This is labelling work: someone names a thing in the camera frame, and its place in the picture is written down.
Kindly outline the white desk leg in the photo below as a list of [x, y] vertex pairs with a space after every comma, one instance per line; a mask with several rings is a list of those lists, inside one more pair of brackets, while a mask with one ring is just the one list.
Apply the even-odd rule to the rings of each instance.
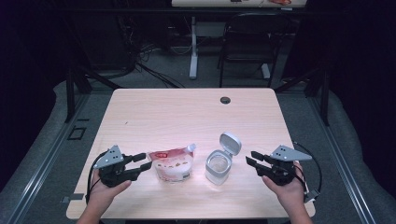
[[196, 20], [191, 18], [191, 65], [190, 65], [190, 79], [197, 78], [198, 68], [198, 53], [197, 53], [197, 37], [196, 37]]

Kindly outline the person's left hand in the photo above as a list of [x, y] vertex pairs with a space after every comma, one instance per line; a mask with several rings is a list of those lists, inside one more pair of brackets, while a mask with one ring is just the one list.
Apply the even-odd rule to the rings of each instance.
[[90, 199], [86, 210], [92, 216], [101, 217], [112, 204], [114, 198], [131, 186], [132, 182], [126, 180], [116, 187], [108, 187], [102, 183], [99, 171], [94, 170], [92, 175], [92, 187]]

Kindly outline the grey tape tag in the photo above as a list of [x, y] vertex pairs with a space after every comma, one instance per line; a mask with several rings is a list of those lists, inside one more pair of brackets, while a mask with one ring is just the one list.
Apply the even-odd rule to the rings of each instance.
[[71, 201], [80, 201], [83, 200], [84, 193], [73, 193], [68, 196], [63, 196], [61, 199], [61, 203], [70, 203]]

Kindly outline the white flip-lid container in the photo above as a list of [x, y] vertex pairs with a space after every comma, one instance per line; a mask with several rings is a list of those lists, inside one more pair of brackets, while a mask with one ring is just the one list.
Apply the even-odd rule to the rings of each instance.
[[241, 141], [232, 133], [224, 132], [219, 137], [221, 149], [212, 151], [205, 162], [205, 177], [215, 185], [222, 185], [228, 178], [233, 157], [242, 148]]

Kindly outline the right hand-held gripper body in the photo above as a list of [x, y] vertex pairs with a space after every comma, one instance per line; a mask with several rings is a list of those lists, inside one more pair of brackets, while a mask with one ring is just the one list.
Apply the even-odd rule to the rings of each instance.
[[283, 145], [280, 145], [270, 155], [263, 156], [264, 161], [269, 163], [270, 167], [258, 163], [256, 169], [258, 176], [265, 175], [279, 186], [289, 184], [296, 177], [294, 167], [296, 161], [312, 160], [310, 155]]

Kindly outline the black floor outlet frame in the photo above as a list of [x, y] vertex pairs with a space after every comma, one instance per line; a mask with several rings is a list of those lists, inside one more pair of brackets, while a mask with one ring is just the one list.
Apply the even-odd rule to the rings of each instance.
[[68, 140], [81, 140], [86, 132], [85, 127], [74, 126], [67, 136]]

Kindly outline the black folding chair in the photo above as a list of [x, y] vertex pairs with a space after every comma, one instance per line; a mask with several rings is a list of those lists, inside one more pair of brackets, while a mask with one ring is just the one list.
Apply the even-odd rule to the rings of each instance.
[[291, 19], [281, 14], [259, 12], [240, 13], [224, 25], [219, 52], [219, 86], [222, 86], [224, 64], [255, 63], [261, 70], [270, 65], [267, 86], [270, 87], [276, 70], [283, 39], [291, 26]]

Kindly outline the white background desk top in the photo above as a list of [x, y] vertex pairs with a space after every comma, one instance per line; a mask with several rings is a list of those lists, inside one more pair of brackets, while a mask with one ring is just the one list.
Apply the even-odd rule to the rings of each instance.
[[305, 7], [309, 0], [291, 0], [281, 6], [268, 0], [171, 0], [172, 7]]

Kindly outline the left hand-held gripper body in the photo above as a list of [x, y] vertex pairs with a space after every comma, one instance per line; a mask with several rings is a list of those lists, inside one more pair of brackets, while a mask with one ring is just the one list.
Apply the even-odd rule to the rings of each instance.
[[132, 162], [134, 155], [125, 155], [117, 145], [100, 154], [92, 168], [99, 171], [103, 184], [112, 188], [126, 181], [136, 181], [139, 176], [138, 168], [127, 170], [126, 165]]

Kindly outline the person's right hand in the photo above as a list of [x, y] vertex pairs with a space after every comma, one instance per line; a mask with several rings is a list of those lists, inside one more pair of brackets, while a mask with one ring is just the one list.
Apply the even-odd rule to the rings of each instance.
[[295, 171], [296, 177], [287, 185], [279, 186], [269, 177], [265, 175], [262, 177], [263, 183], [276, 195], [287, 213], [305, 210], [304, 187], [300, 181], [302, 178], [302, 166], [298, 162], [295, 162], [294, 165], [297, 168]]

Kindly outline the aluminium floor rail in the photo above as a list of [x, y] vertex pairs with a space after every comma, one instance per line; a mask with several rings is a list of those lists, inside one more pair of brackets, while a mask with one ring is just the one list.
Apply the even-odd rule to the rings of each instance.
[[319, 113], [319, 105], [317, 100], [314, 98], [307, 98], [307, 102], [313, 110], [314, 116], [319, 123], [320, 129], [324, 132], [327, 142], [330, 145], [332, 160], [335, 163], [337, 172], [344, 183], [348, 197], [350, 201], [352, 201], [358, 217], [361, 220], [361, 224], [377, 224], [373, 213], [370, 210], [361, 192], [361, 188], [359, 187], [355, 177], [353, 176], [349, 165], [347, 164], [347, 160], [345, 159], [344, 154], [338, 142], [336, 141], [336, 138], [332, 131], [332, 127], [325, 124]]
[[[0, 224], [74, 224], [66, 216], [71, 201], [63, 196], [75, 187], [89, 154], [99, 112], [91, 112], [92, 97], [78, 97], [77, 112], [67, 123], [64, 103], [54, 107], [6, 188], [0, 192]], [[81, 140], [68, 140], [74, 126], [85, 127]]]

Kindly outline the red and white spout pouch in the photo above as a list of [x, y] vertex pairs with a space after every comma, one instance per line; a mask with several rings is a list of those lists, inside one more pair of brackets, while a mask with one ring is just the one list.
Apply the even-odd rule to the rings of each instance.
[[148, 154], [158, 177], [165, 182], [182, 182], [191, 177], [195, 144]]

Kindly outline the black metal stand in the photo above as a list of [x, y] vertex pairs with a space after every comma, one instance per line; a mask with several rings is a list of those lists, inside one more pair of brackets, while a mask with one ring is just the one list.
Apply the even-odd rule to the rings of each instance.
[[326, 126], [329, 126], [328, 108], [330, 95], [330, 73], [324, 68], [314, 68], [306, 74], [295, 77], [286, 84], [275, 88], [276, 93], [281, 93], [289, 88], [296, 86], [301, 81], [307, 80], [308, 83], [304, 89], [304, 94], [307, 97], [315, 97], [320, 93], [319, 116]]
[[98, 73], [88, 69], [84, 66], [74, 66], [69, 69], [66, 74], [66, 102], [67, 102], [67, 116], [65, 123], [69, 122], [76, 113], [76, 103], [75, 103], [75, 88], [82, 94], [90, 94], [92, 92], [92, 86], [88, 81], [91, 77], [100, 83], [108, 86], [112, 90], [120, 89], [120, 85], [102, 77]]

